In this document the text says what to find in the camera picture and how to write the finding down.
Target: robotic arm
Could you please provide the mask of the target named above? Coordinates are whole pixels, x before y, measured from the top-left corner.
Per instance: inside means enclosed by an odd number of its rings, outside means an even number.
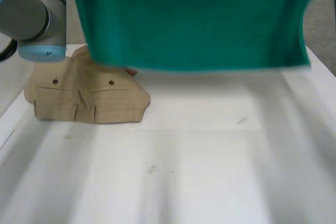
[[[18,41],[18,52],[24,59],[62,61],[66,0],[0,0],[0,33]]]

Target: black cable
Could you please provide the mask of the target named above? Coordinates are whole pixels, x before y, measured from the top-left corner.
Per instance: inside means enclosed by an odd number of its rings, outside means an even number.
[[[12,39],[9,45],[0,53],[0,61],[8,59],[17,49],[17,41]]]

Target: white table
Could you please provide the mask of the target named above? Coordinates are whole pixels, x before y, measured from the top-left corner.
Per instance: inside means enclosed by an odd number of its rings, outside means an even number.
[[[141,123],[41,122],[21,93],[0,223],[336,223],[336,78],[308,53],[311,71],[140,71]]]

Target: khaki cloth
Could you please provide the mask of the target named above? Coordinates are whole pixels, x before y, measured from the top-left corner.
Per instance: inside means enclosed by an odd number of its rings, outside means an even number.
[[[57,63],[35,63],[24,90],[38,119],[141,122],[150,95],[122,69],[92,62],[87,46]]]

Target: green cloth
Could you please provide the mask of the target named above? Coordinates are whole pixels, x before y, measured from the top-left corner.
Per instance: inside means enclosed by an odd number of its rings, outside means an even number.
[[[308,65],[302,20],[309,1],[76,0],[76,3],[96,62],[199,71]]]

